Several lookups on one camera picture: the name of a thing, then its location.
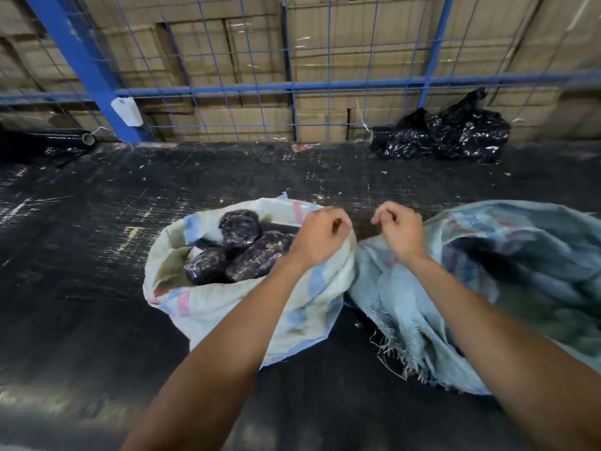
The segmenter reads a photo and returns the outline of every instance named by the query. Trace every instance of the hand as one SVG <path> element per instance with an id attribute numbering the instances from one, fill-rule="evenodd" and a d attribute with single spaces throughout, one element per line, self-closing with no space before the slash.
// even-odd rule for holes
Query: hand
<path id="1" fill-rule="evenodd" d="M 414 260 L 428 259 L 424 246 L 424 224 L 413 209 L 386 201 L 372 217 L 372 224 L 382 226 L 382 234 L 398 260 L 405 266 Z"/>
<path id="2" fill-rule="evenodd" d="M 349 216 L 339 207 L 309 212 L 286 257 L 297 259 L 309 270 L 336 253 L 352 227 Z"/>

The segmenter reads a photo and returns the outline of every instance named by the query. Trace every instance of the wire mesh fence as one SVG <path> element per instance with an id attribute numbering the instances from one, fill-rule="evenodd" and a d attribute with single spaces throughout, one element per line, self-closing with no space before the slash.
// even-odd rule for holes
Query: wire mesh fence
<path id="1" fill-rule="evenodd" d="M 83 127 L 124 141 L 338 142 L 365 139 L 367 129 L 417 107 L 436 112 L 484 86 L 488 108 L 512 122 L 514 140 L 601 135 L 601 0 L 0 7 L 10 17 L 0 24 L 5 128 Z M 63 19 L 89 35 L 85 49 L 74 52 L 78 45 L 60 34 Z M 107 105 L 128 97 L 143 137 Z"/>

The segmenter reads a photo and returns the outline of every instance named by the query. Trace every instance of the person's left arm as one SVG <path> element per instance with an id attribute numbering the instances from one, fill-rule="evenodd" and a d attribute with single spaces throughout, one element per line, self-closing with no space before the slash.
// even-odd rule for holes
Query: person's left arm
<path id="1" fill-rule="evenodd" d="M 121 451 L 219 450 L 252 393 L 290 293 L 350 228 L 342 209 L 308 213 L 289 253 L 176 368 Z"/>

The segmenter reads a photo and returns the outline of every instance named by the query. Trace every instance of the person's right arm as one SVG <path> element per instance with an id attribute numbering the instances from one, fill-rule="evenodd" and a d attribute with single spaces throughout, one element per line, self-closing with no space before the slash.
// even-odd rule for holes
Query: person's right arm
<path id="1" fill-rule="evenodd" d="M 386 202 L 373 224 L 420 281 L 486 387 L 534 443 L 601 449 L 601 376 L 465 287 L 426 253 L 421 217 Z"/>

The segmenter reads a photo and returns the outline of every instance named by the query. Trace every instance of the metal grid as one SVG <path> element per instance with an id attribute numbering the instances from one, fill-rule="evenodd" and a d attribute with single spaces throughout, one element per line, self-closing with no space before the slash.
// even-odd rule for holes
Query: metal grid
<path id="1" fill-rule="evenodd" d="M 49 111 L 127 142 L 343 141 L 477 86 L 534 127 L 564 87 L 601 77 L 583 63 L 599 0 L 27 1 L 49 33 L 29 40 L 49 63 L 0 31 L 33 82 L 0 63 L 0 118 Z M 573 7 L 549 42 L 537 16 L 562 2 Z M 116 115 L 117 97 L 135 99 L 142 127 Z"/>

